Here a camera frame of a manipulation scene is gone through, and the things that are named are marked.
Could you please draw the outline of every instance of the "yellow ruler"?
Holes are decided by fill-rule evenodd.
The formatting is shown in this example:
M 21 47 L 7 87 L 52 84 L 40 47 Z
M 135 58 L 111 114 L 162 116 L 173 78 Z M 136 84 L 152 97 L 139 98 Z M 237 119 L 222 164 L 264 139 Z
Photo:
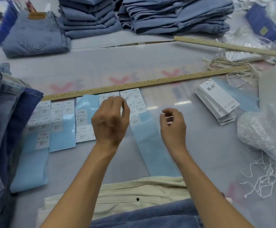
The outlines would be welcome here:
M 258 49 L 258 48 L 243 46 L 243 45 L 220 43 L 220 42 L 216 42 L 214 40 L 211 41 L 211 40 L 193 39 L 193 38 L 188 38 L 188 37 L 175 36 L 174 41 L 187 42 L 187 43 L 198 44 L 198 45 L 208 45 L 208 46 L 212 46 L 212 47 L 231 49 L 231 50 L 236 50 L 236 51 L 244 51 L 244 52 L 250 52 L 250 53 L 258 53 L 258 54 L 262 54 L 262 55 L 276 56 L 275 50 Z
M 166 84 L 166 83 L 195 79 L 195 78 L 209 77 L 209 76 L 225 74 L 230 72 L 237 72 L 237 71 L 246 70 L 247 68 L 248 68 L 247 66 L 230 67 L 230 68 L 219 69 L 219 70 L 211 70 L 206 72 L 186 74 L 186 75 L 181 75 L 176 77 L 164 77 L 164 78 L 158 78 L 158 79 L 153 79 L 148 81 L 132 82 L 132 83 L 123 84 L 123 85 L 114 85 L 114 86 L 94 88 L 89 90 L 74 91 L 74 92 L 68 92 L 64 94 L 47 95 L 43 97 L 42 101 L 48 101 L 48 100 L 55 101 L 55 100 L 61 100 L 61 99 L 81 97 L 85 94 L 103 94 L 103 93 L 114 92 L 114 91 L 160 85 L 160 84 Z

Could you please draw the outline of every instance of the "white string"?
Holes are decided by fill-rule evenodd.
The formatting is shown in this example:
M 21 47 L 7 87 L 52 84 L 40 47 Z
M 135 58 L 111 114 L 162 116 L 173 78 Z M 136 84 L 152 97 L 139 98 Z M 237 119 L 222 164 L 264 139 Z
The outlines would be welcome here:
M 207 66 L 208 66 L 209 70 L 217 70 L 217 69 L 230 68 L 230 67 L 236 67 L 236 66 L 246 66 L 247 69 L 245 69 L 245 70 L 230 72 L 226 75 L 226 77 L 219 76 L 219 78 L 226 78 L 228 81 L 228 84 L 230 84 L 229 78 L 232 78 L 231 75 L 233 75 L 233 77 L 234 77 L 234 75 L 239 77 L 240 79 L 242 79 L 244 81 L 244 83 L 241 84 L 240 86 L 237 86 L 237 88 L 242 87 L 247 83 L 247 81 L 243 77 L 249 76 L 250 79 L 252 79 L 253 77 L 256 76 L 259 78 L 262 74 L 262 71 L 260 69 L 255 68 L 249 62 L 231 62 L 222 57 L 214 57 L 210 60 L 208 60 L 206 58 L 203 58 L 203 59 L 208 62 Z
M 264 157 L 263 152 L 261 152 L 261 156 L 262 157 L 259 160 L 254 160 L 255 162 L 250 164 L 251 176 L 247 176 L 241 171 L 241 173 L 244 176 L 248 178 L 252 178 L 253 177 L 252 165 L 257 164 L 266 172 L 264 176 L 261 176 L 257 179 L 255 185 L 252 185 L 250 182 L 240 183 L 242 185 L 250 184 L 253 188 L 253 190 L 250 193 L 245 194 L 245 198 L 247 198 L 248 195 L 250 195 L 254 191 L 262 198 L 267 198 L 272 195 L 273 187 L 274 187 L 274 184 L 276 183 L 276 162 L 270 157 Z M 262 195 L 263 188 L 266 188 L 266 187 L 270 187 L 270 193 L 267 195 Z

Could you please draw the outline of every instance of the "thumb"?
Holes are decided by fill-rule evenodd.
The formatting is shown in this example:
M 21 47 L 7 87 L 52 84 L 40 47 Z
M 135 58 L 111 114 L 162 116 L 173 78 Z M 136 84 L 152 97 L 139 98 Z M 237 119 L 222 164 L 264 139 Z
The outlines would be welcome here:
M 160 114 L 160 127 L 162 129 L 168 127 L 165 114 Z

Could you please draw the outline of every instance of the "blue plastic bin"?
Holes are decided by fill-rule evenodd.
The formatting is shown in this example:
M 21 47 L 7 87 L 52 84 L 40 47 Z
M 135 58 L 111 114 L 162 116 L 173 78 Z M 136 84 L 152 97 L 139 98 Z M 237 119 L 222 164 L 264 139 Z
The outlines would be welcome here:
M 18 17 L 18 11 L 14 7 L 11 0 L 6 0 L 9 3 L 8 9 L 5 12 L 3 21 L 0 26 L 0 44 L 5 40 L 11 27 L 14 25 Z
M 247 12 L 246 19 L 250 23 L 255 34 L 263 36 L 271 41 L 276 40 L 276 25 L 266 15 L 264 6 L 255 3 Z

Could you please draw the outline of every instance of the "jeans back pocket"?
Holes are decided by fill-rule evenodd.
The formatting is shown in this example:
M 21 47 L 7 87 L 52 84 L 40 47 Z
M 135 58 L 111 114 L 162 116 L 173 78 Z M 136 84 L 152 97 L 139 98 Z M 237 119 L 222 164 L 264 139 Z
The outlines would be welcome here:
M 23 30 L 21 45 L 40 50 L 44 46 L 52 43 L 52 38 L 55 30 L 40 30 L 40 29 L 29 29 L 27 31 Z

